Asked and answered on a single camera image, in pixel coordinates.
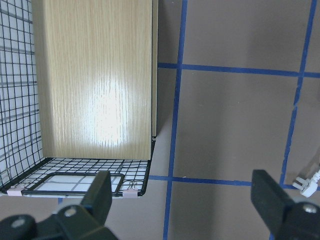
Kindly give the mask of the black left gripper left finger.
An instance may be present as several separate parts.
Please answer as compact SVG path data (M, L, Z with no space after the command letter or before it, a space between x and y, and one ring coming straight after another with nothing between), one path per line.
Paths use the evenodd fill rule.
M29 214L0 221L2 240L116 240L105 226L112 205L111 174L100 171L79 204L67 205L43 221Z

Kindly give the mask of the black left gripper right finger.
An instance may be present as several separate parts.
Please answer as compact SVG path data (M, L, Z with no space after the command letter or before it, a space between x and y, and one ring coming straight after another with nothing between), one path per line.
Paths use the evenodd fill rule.
M320 238L320 206L295 202L263 169L252 171L250 199L275 240Z

